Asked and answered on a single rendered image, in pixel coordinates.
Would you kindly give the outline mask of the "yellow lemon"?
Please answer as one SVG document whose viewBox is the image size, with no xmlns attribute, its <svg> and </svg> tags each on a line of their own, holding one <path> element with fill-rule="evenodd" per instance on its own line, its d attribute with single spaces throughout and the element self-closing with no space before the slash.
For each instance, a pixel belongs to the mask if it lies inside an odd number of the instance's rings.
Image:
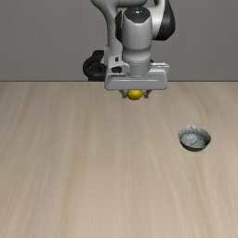
<svg viewBox="0 0 238 238">
<path fill-rule="evenodd" d="M 143 91 L 140 89 L 128 90 L 126 95 L 131 100 L 138 100 L 143 96 Z"/>
</svg>

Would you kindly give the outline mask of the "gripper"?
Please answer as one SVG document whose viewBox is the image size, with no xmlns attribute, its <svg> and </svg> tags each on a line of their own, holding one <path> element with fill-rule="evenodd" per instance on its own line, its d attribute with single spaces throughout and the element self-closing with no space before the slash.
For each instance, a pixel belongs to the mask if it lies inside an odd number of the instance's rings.
<svg viewBox="0 0 238 238">
<path fill-rule="evenodd" d="M 147 59 L 124 59 L 109 57 L 104 87 L 120 90 L 122 99 L 127 99 L 127 90 L 142 89 L 143 98 L 148 99 L 153 90 L 167 87 L 169 65 Z"/>
</svg>

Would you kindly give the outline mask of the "grey bowl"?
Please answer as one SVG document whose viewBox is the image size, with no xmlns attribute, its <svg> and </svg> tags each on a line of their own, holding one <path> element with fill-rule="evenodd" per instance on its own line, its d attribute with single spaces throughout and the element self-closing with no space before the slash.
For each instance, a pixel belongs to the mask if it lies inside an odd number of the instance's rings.
<svg viewBox="0 0 238 238">
<path fill-rule="evenodd" d="M 178 131 L 178 140 L 187 151 L 200 152 L 211 142 L 211 136 L 199 126 L 184 126 Z"/>
</svg>

